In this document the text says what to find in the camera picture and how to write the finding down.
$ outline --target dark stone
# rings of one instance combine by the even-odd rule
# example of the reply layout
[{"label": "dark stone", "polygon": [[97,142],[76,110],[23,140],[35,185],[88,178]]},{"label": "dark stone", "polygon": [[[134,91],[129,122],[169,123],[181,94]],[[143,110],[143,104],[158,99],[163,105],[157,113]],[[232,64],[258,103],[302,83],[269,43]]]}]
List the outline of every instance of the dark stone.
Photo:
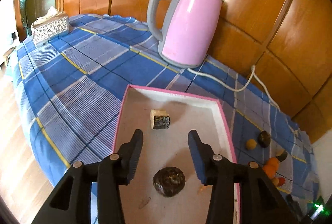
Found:
[{"label": "dark stone", "polygon": [[280,162],[284,161],[287,158],[287,156],[288,156],[288,153],[285,149],[281,149],[276,153],[276,158]]},{"label": "dark stone", "polygon": [[154,130],[167,130],[169,128],[171,121],[169,116],[155,116],[154,117],[154,124],[153,129]]},{"label": "dark stone", "polygon": [[179,168],[165,167],[154,175],[152,182],[160,195],[172,197],[183,189],[186,179]]},{"label": "dark stone", "polygon": [[262,131],[258,135],[257,141],[261,147],[266,148],[271,142],[271,135],[268,134],[266,131]]}]

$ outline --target orange ball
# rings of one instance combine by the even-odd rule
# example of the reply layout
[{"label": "orange ball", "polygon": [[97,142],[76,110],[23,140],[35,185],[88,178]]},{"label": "orange ball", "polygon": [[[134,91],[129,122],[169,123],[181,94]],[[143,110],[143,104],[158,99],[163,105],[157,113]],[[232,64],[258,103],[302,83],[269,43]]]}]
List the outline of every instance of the orange ball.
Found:
[{"label": "orange ball", "polygon": [[266,173],[266,175],[272,179],[276,175],[275,167],[272,165],[264,165],[263,171]]},{"label": "orange ball", "polygon": [[269,158],[265,165],[271,165],[277,171],[279,169],[279,160],[277,158]]}]

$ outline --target metal screw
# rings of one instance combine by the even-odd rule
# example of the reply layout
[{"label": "metal screw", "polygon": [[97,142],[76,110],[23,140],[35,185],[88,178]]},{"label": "metal screw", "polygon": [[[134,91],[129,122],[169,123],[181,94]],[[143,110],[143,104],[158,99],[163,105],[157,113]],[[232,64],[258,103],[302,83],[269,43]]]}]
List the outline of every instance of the metal screw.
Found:
[{"label": "metal screw", "polygon": [[249,163],[249,166],[250,166],[251,168],[253,168],[253,169],[257,169],[257,168],[258,168],[258,164],[257,164],[256,162],[254,162],[254,161],[250,162],[250,163]]},{"label": "metal screw", "polygon": [[79,168],[79,167],[81,167],[82,166],[82,162],[81,161],[75,161],[74,163],[73,163],[73,167],[74,168]]},{"label": "metal screw", "polygon": [[222,160],[222,156],[219,155],[219,154],[214,154],[212,159],[216,160],[216,161],[219,161],[219,160]]},{"label": "metal screw", "polygon": [[117,160],[120,156],[116,153],[110,155],[110,160]]}]

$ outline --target wall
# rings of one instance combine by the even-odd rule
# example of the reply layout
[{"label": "wall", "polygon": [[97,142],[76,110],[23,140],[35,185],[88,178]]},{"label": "wall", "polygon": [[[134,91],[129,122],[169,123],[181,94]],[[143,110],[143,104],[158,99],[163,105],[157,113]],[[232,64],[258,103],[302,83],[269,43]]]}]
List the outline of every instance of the wall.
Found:
[{"label": "wall", "polygon": [[[69,15],[120,14],[146,21],[149,0],[57,0]],[[331,127],[321,101],[331,76],[330,0],[224,0],[209,54],[243,76],[256,64],[281,109],[308,132],[312,141]],[[170,0],[161,0],[162,26]]]},{"label": "wall", "polygon": [[2,64],[2,55],[12,46],[18,45],[18,38],[11,43],[11,34],[16,32],[16,21],[14,12],[14,0],[0,1],[0,64]]},{"label": "wall", "polygon": [[332,194],[332,129],[316,141],[312,147],[317,162],[319,186],[322,197],[327,202]]}]

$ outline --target pink kettle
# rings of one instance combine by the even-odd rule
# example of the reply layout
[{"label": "pink kettle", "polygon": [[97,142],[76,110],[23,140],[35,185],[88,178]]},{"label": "pink kettle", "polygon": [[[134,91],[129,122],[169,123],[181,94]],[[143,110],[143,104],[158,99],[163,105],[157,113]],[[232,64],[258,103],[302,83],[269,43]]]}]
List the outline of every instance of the pink kettle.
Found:
[{"label": "pink kettle", "polygon": [[215,33],[222,0],[172,0],[161,31],[155,22],[159,1],[149,1],[147,24],[159,40],[160,56],[180,68],[198,67]]}]

